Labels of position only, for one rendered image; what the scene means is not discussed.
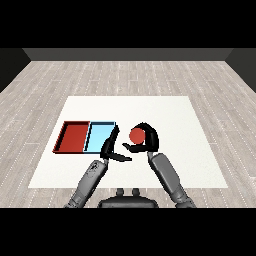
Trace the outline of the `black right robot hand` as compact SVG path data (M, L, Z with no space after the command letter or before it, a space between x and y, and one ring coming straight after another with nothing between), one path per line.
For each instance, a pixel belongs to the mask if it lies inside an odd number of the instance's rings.
M156 130L145 122L139 123L134 128L141 128L145 132L144 143L138 145L123 143L123 146L131 153L157 152L159 149L159 138Z

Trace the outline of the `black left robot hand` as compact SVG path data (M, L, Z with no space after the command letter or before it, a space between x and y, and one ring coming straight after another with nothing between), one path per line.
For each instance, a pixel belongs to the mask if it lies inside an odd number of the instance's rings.
M103 143L103 146L100 151L100 157L102 159L104 160L112 159L119 162L131 161L130 157L126 157L124 155L114 152L114 146L115 146L115 142L119 132L120 132L119 127L115 126L112 129L110 136Z

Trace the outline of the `light blue shallow open box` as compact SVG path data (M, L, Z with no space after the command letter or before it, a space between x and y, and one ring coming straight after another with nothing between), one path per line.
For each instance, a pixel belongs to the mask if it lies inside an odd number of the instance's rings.
M113 121L92 121L86 135L83 152L85 154L99 154L114 127L115 122Z

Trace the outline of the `red can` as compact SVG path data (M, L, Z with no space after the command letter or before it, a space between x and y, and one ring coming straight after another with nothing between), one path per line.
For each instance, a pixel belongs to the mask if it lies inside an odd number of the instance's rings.
M129 138L136 145L143 144L145 140L145 132L141 128L133 128L129 134Z

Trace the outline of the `red shallow open box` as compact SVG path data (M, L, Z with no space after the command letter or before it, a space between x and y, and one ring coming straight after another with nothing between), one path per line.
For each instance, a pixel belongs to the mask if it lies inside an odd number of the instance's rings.
M53 148L55 154L82 154L89 121L65 121Z

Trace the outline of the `dark grey robot body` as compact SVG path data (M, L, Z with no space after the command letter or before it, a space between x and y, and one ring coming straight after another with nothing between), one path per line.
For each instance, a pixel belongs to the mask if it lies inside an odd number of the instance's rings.
M138 188L132 189L131 196L125 196L124 189L118 188L116 195L101 200L98 208L158 208L158 204L155 200L142 197Z

